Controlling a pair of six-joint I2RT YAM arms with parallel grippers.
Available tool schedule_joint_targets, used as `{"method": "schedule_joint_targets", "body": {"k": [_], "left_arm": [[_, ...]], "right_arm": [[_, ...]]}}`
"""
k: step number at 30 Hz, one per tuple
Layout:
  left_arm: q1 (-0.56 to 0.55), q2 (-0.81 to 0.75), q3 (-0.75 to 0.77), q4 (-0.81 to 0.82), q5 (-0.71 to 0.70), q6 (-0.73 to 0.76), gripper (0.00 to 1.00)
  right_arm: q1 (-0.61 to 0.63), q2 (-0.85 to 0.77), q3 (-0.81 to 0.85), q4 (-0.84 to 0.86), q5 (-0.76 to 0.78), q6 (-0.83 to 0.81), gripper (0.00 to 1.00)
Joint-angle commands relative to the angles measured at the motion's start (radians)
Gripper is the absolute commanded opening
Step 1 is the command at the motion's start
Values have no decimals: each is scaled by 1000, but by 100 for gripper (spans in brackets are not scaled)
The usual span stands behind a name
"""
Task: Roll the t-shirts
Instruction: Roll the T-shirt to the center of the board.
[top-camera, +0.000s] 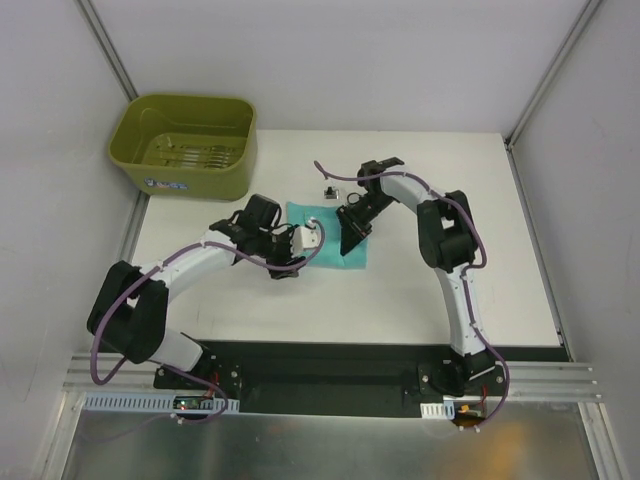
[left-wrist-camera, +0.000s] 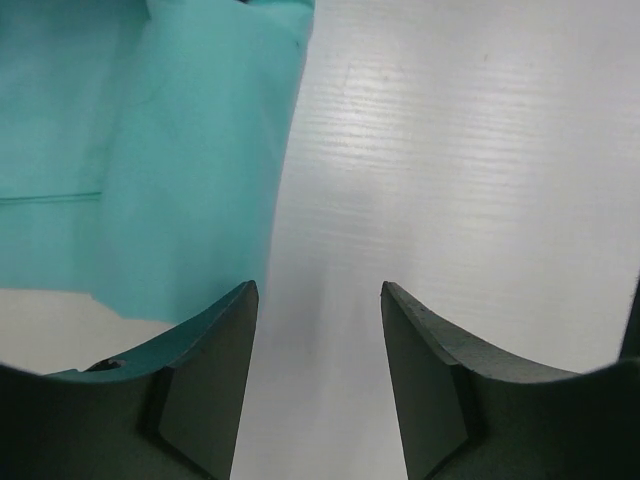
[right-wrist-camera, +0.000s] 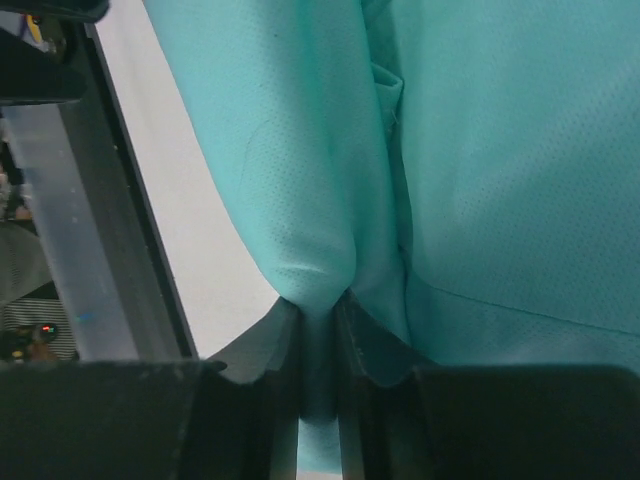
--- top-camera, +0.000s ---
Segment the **teal t shirt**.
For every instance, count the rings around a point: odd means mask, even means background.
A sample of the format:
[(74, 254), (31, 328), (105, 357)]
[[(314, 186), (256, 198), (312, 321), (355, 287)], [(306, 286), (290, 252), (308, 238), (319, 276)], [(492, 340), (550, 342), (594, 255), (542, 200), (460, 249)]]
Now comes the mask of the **teal t shirt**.
[(286, 203), (287, 220), (290, 223), (303, 224), (315, 218), (321, 222), (325, 229), (324, 246), (318, 255), (311, 260), (311, 267), (364, 270), (368, 263), (368, 242), (363, 240), (352, 251), (342, 256), (340, 253), (341, 227), (336, 210), (336, 207)]

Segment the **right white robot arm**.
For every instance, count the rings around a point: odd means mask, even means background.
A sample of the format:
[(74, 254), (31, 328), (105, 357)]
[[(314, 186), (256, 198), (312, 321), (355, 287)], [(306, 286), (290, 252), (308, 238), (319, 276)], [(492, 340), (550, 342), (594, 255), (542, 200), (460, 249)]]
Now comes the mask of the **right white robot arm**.
[(336, 211), (340, 254), (359, 246), (371, 234), (373, 220), (392, 203), (401, 203), (416, 215), (420, 255), (438, 277), (450, 330), (449, 361), (433, 370), (429, 382), (446, 395), (473, 394), (486, 381), (484, 368), (476, 362), (486, 359), (486, 349), (472, 332), (463, 293), (463, 269), (474, 262), (478, 248), (465, 194), (439, 193), (407, 172), (397, 157), (363, 163), (354, 181), (365, 193)]

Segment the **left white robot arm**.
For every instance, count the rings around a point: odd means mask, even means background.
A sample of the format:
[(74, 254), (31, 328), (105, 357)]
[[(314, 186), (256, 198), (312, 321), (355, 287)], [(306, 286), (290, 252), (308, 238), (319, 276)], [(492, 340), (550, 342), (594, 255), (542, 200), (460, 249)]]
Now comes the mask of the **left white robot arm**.
[(209, 226), (202, 237), (166, 259), (145, 266), (121, 260), (110, 267), (87, 320), (92, 349), (105, 345), (133, 364), (176, 370), (188, 388), (204, 387), (212, 355), (167, 325), (170, 303), (215, 272), (242, 260), (273, 279), (297, 277), (307, 263), (303, 226), (280, 224), (280, 205), (254, 194), (246, 206)]

